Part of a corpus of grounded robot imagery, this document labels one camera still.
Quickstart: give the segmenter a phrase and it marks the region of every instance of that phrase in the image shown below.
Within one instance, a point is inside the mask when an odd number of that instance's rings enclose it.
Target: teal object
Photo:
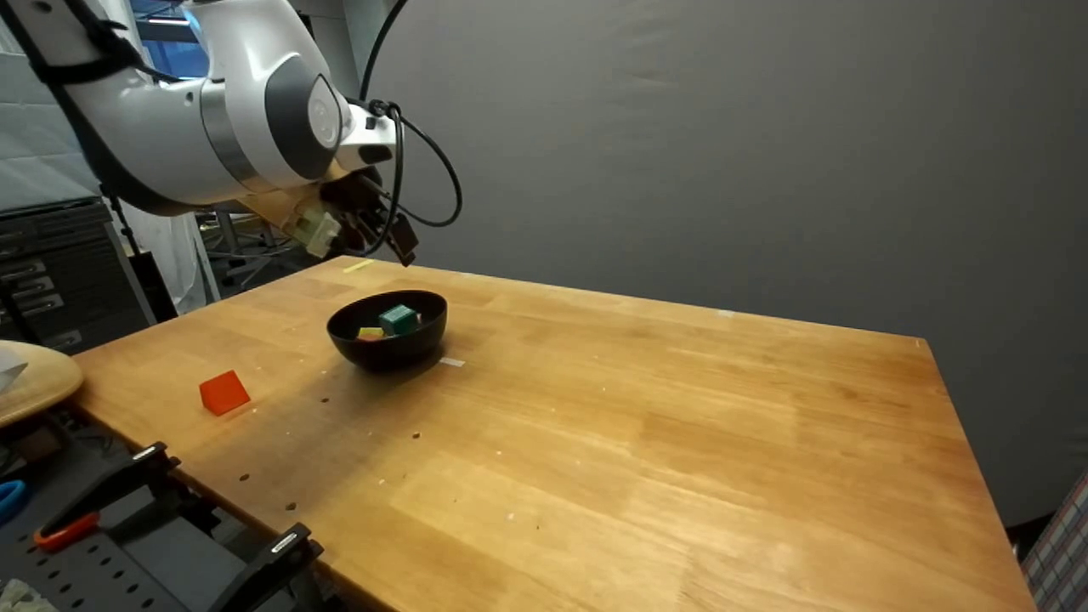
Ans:
[[[384,329],[387,338],[406,338],[406,333],[413,333],[413,329],[423,324],[423,316],[419,316],[414,309],[407,309],[406,304],[397,304],[397,305],[384,309],[384,314],[377,316],[377,324],[382,324],[382,329]]]

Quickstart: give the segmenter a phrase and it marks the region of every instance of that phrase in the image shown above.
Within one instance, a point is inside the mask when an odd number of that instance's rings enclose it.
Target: cable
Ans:
[[[364,83],[362,83],[362,97],[367,97],[370,76],[374,76],[374,65],[377,65],[377,51],[382,51],[382,43],[384,43],[387,29],[396,28],[396,19],[397,19],[397,14],[401,14],[406,2],[407,2],[407,0],[397,0],[397,2],[387,10],[387,17],[384,17],[384,23],[382,23],[382,29],[377,29],[377,38],[374,38],[374,43],[370,43],[367,72],[364,72]]]
[[[65,0],[65,8],[70,10],[70,17],[85,28],[85,33],[91,38],[91,43],[102,51],[102,68],[116,65],[129,65],[156,83],[176,83],[172,76],[162,76],[151,65],[143,65],[138,51],[126,41],[116,38],[116,29],[126,29],[126,23],[118,19],[102,19],[88,2],[82,0]]]
[[[449,214],[449,218],[427,222],[427,218],[423,218],[423,214],[414,214],[414,211],[407,211],[407,207],[406,207],[406,214],[414,218],[419,224],[427,224],[427,229],[449,229],[449,224],[456,224],[456,222],[464,218],[464,207],[467,207],[464,179],[456,178],[444,148],[441,148],[431,135],[426,135],[414,123],[407,123],[407,114],[406,114],[406,126],[407,126],[426,147],[431,147],[431,154],[440,156],[440,164],[444,168],[444,178],[449,178],[449,184],[453,184],[453,214]]]
[[[364,257],[374,256],[382,244],[387,244],[387,235],[401,214],[401,184],[406,184],[406,114],[401,114],[401,106],[374,101],[370,113],[387,114],[396,123],[396,190],[391,190],[391,203],[384,211],[382,239],[364,250]]]
[[[444,148],[441,148],[427,134],[423,134],[423,128],[401,113],[401,106],[382,101],[382,97],[370,101],[370,113],[374,113],[374,114],[387,114],[387,109],[396,109],[397,118],[401,118],[401,123],[440,156],[440,164],[444,168],[444,178],[449,178],[449,184],[453,184],[453,214],[441,218],[441,222],[423,218],[423,214],[413,211],[401,196],[384,194],[382,184],[374,184],[374,179],[364,179],[364,184],[367,184],[377,196],[396,202],[396,203],[406,211],[406,218],[413,218],[413,222],[419,222],[419,224],[426,224],[426,229],[449,229],[449,224],[456,224],[456,222],[464,218],[467,194],[464,194],[464,179],[458,179],[453,161],[444,156]]]

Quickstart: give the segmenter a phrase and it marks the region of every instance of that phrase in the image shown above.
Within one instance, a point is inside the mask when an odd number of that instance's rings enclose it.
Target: black bowl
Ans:
[[[382,325],[382,314],[407,305],[423,324],[397,338],[362,339],[362,325]],[[337,309],[328,324],[337,350],[367,371],[397,371],[440,357],[444,333],[444,299],[440,291],[377,291]]]

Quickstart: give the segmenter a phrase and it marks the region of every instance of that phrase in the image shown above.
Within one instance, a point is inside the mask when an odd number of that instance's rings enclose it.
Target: object in bowl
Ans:
[[[397,304],[397,305],[384,309],[377,321],[382,321],[382,329],[387,338],[406,338],[423,324],[423,314],[414,314],[413,305]]]
[[[364,325],[382,325],[382,316],[391,309],[414,309],[419,324],[406,333],[364,333]],[[406,291],[377,291],[337,309],[328,324],[337,350],[367,371],[397,371],[440,357],[444,333],[444,299],[440,291],[406,289]]]

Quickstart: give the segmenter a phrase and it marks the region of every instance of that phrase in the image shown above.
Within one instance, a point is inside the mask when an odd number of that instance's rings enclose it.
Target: blue tool handle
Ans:
[[[18,517],[28,503],[28,484],[23,478],[2,478],[0,484],[0,522]]]

